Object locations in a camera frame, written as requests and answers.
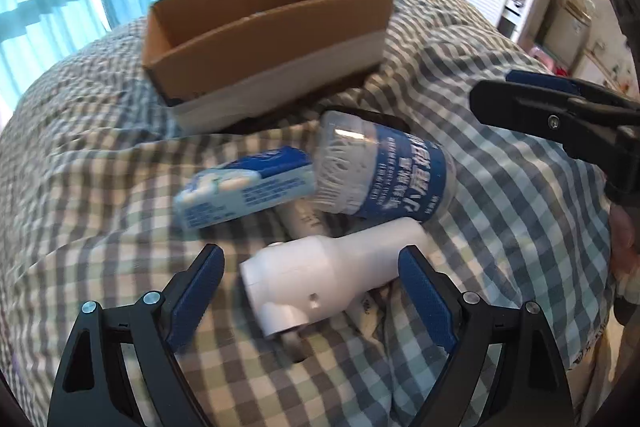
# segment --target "transparent plastic container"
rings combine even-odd
[[[314,171],[313,206],[372,219],[437,219],[458,186],[439,144],[337,111],[322,116]]]

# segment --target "toothpaste box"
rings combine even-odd
[[[174,211],[184,229],[201,229],[315,190],[309,157],[285,146],[198,172],[174,198]]]

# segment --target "plaid fabric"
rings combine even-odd
[[[281,144],[310,150],[329,103],[394,113],[455,158],[450,213],[428,224],[438,248],[424,254],[437,270],[491,303],[539,302],[567,368],[596,339],[612,298],[602,176],[556,144],[476,121],[467,102],[475,81],[540,66],[464,1],[396,0],[384,62],[364,88],[247,137],[180,137],[140,67],[144,30],[138,20],[57,64],[0,137],[0,367],[36,425],[46,423],[81,304],[124,305],[161,289],[206,242],[225,251],[226,273],[178,361],[218,425],[409,423],[445,355],[399,282],[371,293],[363,318],[372,328],[346,314],[311,325],[303,338],[314,355],[292,364],[262,338],[238,278],[240,262],[287,239],[273,210],[199,233],[183,232],[172,215],[172,196],[201,169]],[[350,225],[332,223],[336,234]],[[468,422],[478,419],[498,351]]]

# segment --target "blue gripper pad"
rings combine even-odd
[[[225,272],[225,256],[222,248],[218,245],[208,245],[208,247],[210,247],[209,254],[192,276],[191,282],[178,298],[171,313],[171,330],[166,342],[174,353],[193,337]]]
[[[532,73],[532,71],[511,70],[505,77],[507,82],[524,84],[525,86],[545,87],[554,91],[580,96],[580,89],[570,79],[553,74]]]
[[[451,311],[409,248],[402,248],[400,251],[398,272],[404,289],[429,331],[431,340],[437,346],[442,346],[447,353],[451,353],[458,343],[453,331]]]

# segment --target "storage box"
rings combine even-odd
[[[258,117],[382,60],[393,0],[159,0],[142,65],[187,134]]]

